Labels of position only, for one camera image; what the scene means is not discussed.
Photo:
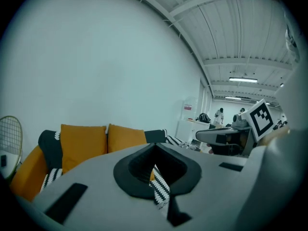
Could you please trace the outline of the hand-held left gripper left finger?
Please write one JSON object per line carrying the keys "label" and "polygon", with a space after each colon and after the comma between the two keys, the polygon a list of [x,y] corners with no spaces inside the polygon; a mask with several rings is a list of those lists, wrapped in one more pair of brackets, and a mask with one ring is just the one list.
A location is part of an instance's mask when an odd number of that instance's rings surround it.
{"label": "hand-held left gripper left finger", "polygon": [[170,231],[173,226],[153,201],[127,195],[116,183],[116,163],[142,149],[130,147],[84,161],[47,186],[33,200],[46,211],[73,183],[88,188],[76,204],[64,226],[76,231]]}

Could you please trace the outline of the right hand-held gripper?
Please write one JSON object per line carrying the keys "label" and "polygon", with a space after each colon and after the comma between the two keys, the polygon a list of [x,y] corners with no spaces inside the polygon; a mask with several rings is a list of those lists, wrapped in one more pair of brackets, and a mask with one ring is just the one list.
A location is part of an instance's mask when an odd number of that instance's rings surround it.
{"label": "right hand-held gripper", "polygon": [[273,119],[262,99],[240,115],[234,115],[231,127],[200,130],[195,136],[209,144],[214,154],[248,157],[272,129]]}

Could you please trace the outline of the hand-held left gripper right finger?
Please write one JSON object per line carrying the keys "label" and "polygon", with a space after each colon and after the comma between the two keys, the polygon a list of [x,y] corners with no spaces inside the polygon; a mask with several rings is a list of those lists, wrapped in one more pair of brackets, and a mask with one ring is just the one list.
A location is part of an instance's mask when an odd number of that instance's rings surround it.
{"label": "hand-held left gripper right finger", "polygon": [[202,170],[193,190],[176,196],[179,210],[191,217],[181,228],[260,228],[266,223],[264,187],[260,184],[265,146],[249,158],[194,152],[166,145],[196,161]]}

